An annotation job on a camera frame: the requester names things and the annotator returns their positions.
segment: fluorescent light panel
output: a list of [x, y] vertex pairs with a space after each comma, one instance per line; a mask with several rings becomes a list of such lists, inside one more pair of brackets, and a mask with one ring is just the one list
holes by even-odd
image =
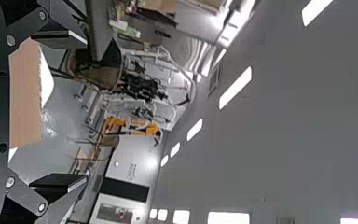
[[168, 210], [166, 209], [159, 209], [157, 219], [160, 221], [166, 221], [168, 216]]
[[162, 158], [161, 160], [161, 167], [165, 166], [165, 164], [167, 164], [168, 162], [168, 156], [165, 156], [164, 158]]
[[247, 213], [223, 213], [210, 212], [208, 224], [250, 224], [250, 216]]
[[308, 26], [332, 2], [333, 0], [311, 0], [302, 10], [304, 26]]
[[188, 224], [189, 220], [190, 220], [190, 211], [176, 210], [173, 213], [174, 224]]
[[358, 218], [342, 218], [341, 224], [358, 224]]
[[180, 143], [176, 144], [172, 149], [171, 149], [171, 158], [174, 157], [176, 155], [176, 153], [179, 152], [180, 149]]
[[157, 209], [150, 210], [150, 218], [155, 219], [157, 217]]
[[187, 141], [190, 141], [202, 129], [202, 119], [200, 119], [187, 133]]
[[252, 67], [248, 67], [240, 77], [223, 93], [219, 100], [219, 109], [223, 109], [252, 80]]

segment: metal bracket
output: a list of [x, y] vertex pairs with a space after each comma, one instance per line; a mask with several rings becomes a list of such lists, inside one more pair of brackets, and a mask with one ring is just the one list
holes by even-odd
[[37, 8], [7, 27], [7, 44], [9, 54], [19, 48], [19, 45], [30, 35], [36, 33], [48, 24], [49, 16], [42, 7]]

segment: white ceiling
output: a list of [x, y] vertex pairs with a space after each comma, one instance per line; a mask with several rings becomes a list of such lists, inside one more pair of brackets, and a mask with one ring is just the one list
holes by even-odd
[[[252, 224], [358, 217], [358, 1], [335, 0], [304, 28], [308, 2], [263, 0], [210, 98], [201, 81], [168, 137], [166, 154], [182, 145], [160, 171], [155, 208], [190, 210], [190, 224], [206, 224], [211, 210], [249, 212]], [[248, 66], [253, 80], [219, 111]]]

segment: metal frame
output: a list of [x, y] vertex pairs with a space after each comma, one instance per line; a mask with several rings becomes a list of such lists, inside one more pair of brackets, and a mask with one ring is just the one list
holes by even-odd
[[14, 52], [23, 40], [50, 23], [60, 23], [65, 27], [74, 22], [66, 21], [67, 17], [63, 15], [65, 12], [62, 8], [58, 12], [55, 11], [60, 1], [16, 1], [14, 4], [18, 6], [30, 2], [37, 7], [26, 15], [16, 15], [20, 16], [20, 19], [7, 26], [1, 4], [13, 2], [0, 1], [0, 223], [60, 223], [86, 183], [83, 176], [56, 175], [68, 188], [62, 188], [61, 185], [58, 190], [53, 187], [57, 186], [54, 181], [57, 178], [50, 176], [27, 186], [7, 167], [10, 95], [8, 55]]

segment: black panel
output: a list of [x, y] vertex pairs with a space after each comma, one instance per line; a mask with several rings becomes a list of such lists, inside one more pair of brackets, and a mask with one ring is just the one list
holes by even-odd
[[147, 201], [149, 189], [149, 187], [135, 185], [116, 179], [105, 178], [100, 192], [102, 194], [145, 203]]

